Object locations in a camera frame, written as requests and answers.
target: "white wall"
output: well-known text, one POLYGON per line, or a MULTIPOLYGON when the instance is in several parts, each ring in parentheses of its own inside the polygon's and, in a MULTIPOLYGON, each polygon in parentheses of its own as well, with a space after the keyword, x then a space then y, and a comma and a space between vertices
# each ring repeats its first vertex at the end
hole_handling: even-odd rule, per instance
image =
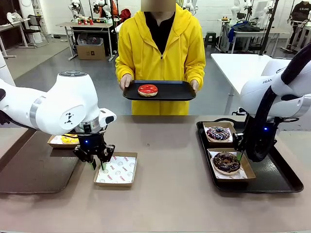
MULTIPOLYGON (((71 10, 68 8, 70 0, 38 0, 43 11, 48 33, 65 34, 65 29, 56 27, 57 24, 70 22, 73 19, 71 10)), ((91 15, 88 0, 81 0, 85 15, 91 15)))
MULTIPOLYGON (((40 2, 49 33, 65 34, 64 29, 56 27, 56 24, 70 22, 72 20, 72 13, 68 9, 70 0, 40 0, 40 2)), ((81 0, 81 2, 86 16, 90 16, 88 0, 81 0)), ((119 0, 118 2, 119 11, 121 12, 121 10, 128 8, 132 16, 140 9, 140 0, 119 0)), ((273 26, 290 29, 289 24, 287 24, 287 18, 292 3, 293 0, 279 1, 273 26)), ((231 17, 233 0, 198 0, 197 6, 199 10, 195 17, 197 17, 201 23, 203 36, 205 36, 207 31, 213 31, 219 34, 221 22, 217 20, 221 19, 222 16, 231 17)))

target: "donut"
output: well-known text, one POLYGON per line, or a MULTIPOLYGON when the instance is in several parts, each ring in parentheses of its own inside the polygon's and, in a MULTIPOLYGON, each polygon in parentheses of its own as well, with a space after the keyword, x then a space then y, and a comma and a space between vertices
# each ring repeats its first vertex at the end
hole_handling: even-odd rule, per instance
POLYGON ((228 130, 219 126, 210 127, 207 130, 206 134, 208 140, 211 142, 227 142, 229 141, 230 137, 230 133, 228 132, 228 130))
POLYGON ((152 84, 142 85, 138 88, 138 93, 144 97, 152 97, 157 95, 157 87, 152 84))
POLYGON ((233 175, 241 168, 237 156, 229 152, 220 152, 216 154, 212 162, 214 168, 224 175, 233 175))

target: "paper food tray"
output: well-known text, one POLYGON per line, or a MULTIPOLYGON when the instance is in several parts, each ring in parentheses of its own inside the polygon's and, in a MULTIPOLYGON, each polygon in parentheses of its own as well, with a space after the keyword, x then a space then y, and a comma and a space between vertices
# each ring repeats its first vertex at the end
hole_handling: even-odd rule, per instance
POLYGON ((232 146, 232 142, 233 142, 232 135, 233 135, 233 133, 236 133, 236 131, 235 131, 231 122, 203 122, 203 126, 204 126, 205 134, 206 134, 206 131, 208 130, 208 128, 214 127, 214 126, 219 126, 219 127, 223 127, 225 129, 228 129, 228 131, 230 133, 230 137, 229 137, 228 142, 222 142, 222 141, 211 142, 211 141, 209 141, 207 134, 206 134, 210 148, 231 148, 231 147, 233 147, 232 146))
POLYGON ((75 148, 79 143, 64 144, 62 142, 62 136, 61 135, 52 135, 48 140, 48 144, 53 148, 75 148))
POLYGON ((240 153, 240 152, 237 152, 234 149, 228 149, 228 148, 226 148, 226 149, 224 149, 224 148, 208 149, 208 152, 210 154, 210 159, 212 162, 213 171, 215 173, 217 180, 223 181, 223 182, 246 182, 246 181, 249 181, 249 180, 256 178, 256 176, 255 176, 255 174, 254 174, 254 172, 253 172, 253 170, 252 170, 252 168, 251 168, 251 166, 250 166, 245 155, 242 156, 241 168, 236 174, 224 175, 215 169, 212 158, 217 153, 219 153, 219 152, 230 152, 234 155, 237 155, 237 153, 240 153))
POLYGON ((137 153, 114 152, 110 162, 96 168, 94 183, 99 186, 131 187, 136 172, 137 153))

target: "yellow hoodie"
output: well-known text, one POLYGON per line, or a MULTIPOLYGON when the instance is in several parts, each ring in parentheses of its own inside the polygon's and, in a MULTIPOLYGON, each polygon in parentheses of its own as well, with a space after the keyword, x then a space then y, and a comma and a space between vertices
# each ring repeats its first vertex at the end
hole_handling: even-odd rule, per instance
MULTIPOLYGON (((116 59, 118 81, 125 74, 134 80, 197 80, 203 86, 205 50, 202 28, 192 14, 176 4, 169 39, 161 55, 152 39, 143 12, 124 22, 116 59)), ((132 101, 134 115, 187 115, 188 101, 132 101)))

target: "person in background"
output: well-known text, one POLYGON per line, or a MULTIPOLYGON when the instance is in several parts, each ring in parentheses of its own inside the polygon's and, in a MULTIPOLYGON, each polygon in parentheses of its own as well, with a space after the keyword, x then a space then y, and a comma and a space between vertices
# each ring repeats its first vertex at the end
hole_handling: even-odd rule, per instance
MULTIPOLYGON (((187 81, 203 86, 206 65, 202 28, 175 0, 142 0, 141 11, 119 34, 116 75, 124 90, 132 80, 187 81)), ((132 101, 134 115, 187 115, 188 101, 132 101)))
MULTIPOLYGON (((292 11, 292 14, 291 14, 292 20, 293 21, 303 22, 303 21, 308 19, 310 11, 311 11, 311 4, 309 3, 309 1, 301 1, 300 3, 298 3, 295 6, 295 8, 292 11)), ((294 24, 294 26, 293 26, 294 32, 293 32, 292 37, 290 39, 290 43, 287 46, 288 50, 291 50, 291 48, 292 48, 292 43, 294 42, 294 38, 295 38, 295 35, 296 35, 296 29, 297 29, 297 26, 298 26, 298 23, 296 23, 296 22, 294 22, 293 24, 294 24)))

